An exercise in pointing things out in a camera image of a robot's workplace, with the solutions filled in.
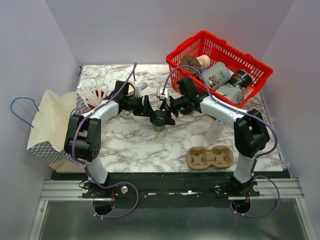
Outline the paper takeout bag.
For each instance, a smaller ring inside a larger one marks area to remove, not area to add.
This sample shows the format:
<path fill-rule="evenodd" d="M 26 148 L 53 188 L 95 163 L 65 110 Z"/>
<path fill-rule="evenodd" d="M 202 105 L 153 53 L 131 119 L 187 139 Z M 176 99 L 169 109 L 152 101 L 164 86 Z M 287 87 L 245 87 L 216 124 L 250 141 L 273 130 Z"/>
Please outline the paper takeout bag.
<path fill-rule="evenodd" d="M 90 111 L 81 96 L 75 91 L 58 96 L 47 90 L 40 104 L 34 104 L 37 112 L 31 123 L 13 110 L 13 104 L 17 100 L 30 100 L 33 103 L 35 101 L 30 97 L 17 97 L 10 104 L 11 112 L 31 126 L 27 150 L 56 172 L 83 173 L 83 166 L 64 151 L 70 116 Z"/>

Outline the cardboard cup carrier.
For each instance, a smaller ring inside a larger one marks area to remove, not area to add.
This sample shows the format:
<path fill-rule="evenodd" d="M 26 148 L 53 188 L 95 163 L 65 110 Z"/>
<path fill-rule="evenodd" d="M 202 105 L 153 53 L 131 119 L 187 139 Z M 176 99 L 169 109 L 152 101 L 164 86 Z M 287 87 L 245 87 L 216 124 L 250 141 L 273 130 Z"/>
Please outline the cardboard cup carrier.
<path fill-rule="evenodd" d="M 221 170 L 234 164 L 232 150 L 225 145 L 213 146 L 211 149 L 203 146 L 191 147 L 186 153 L 186 164 L 194 171 L 202 171 L 213 167 Z"/>

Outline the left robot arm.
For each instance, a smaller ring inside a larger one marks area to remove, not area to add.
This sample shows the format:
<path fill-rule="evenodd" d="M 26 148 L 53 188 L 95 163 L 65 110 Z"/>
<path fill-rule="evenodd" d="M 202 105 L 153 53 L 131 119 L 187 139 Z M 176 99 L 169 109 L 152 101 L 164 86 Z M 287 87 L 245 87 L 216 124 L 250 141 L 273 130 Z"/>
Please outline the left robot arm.
<path fill-rule="evenodd" d="M 93 191 L 101 198 L 111 191 L 111 185 L 106 182 L 108 172 L 99 159 L 102 125 L 123 110 L 151 120 L 157 118 L 147 95 L 129 97 L 128 93 L 129 83 L 118 80 L 114 91 L 99 106 L 84 115 L 73 114 L 68 122 L 64 151 L 83 166 L 89 181 L 95 183 Z"/>

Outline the black coffee lid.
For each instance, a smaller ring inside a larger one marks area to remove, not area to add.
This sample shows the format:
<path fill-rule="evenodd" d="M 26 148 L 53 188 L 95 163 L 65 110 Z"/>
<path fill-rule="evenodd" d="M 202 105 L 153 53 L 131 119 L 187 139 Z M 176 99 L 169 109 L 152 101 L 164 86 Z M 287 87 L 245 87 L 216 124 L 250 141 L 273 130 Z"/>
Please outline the black coffee lid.
<path fill-rule="evenodd" d="M 151 124 L 156 127 L 164 126 L 166 122 L 165 115 L 166 113 L 164 111 L 156 110 L 154 115 L 150 117 Z"/>

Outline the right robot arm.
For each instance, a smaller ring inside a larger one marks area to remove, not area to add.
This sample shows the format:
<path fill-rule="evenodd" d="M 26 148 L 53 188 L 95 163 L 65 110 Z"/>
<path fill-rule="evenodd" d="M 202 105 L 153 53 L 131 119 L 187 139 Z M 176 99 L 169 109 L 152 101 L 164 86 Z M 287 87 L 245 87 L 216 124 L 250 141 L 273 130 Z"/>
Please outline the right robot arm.
<path fill-rule="evenodd" d="M 182 111 L 197 111 L 214 117 L 234 131 L 234 144 L 239 153 L 237 166 L 233 172 L 234 180 L 230 183 L 230 191 L 241 196 L 248 190 L 248 184 L 253 180 L 258 153 L 270 140 L 261 113 L 237 110 L 235 107 L 212 99 L 207 92 L 199 92 L 194 82 L 185 77 L 178 81 L 182 94 L 179 98 L 169 95 L 166 88 L 158 88 L 156 97 L 162 101 L 161 110 L 169 111 L 176 117 Z"/>

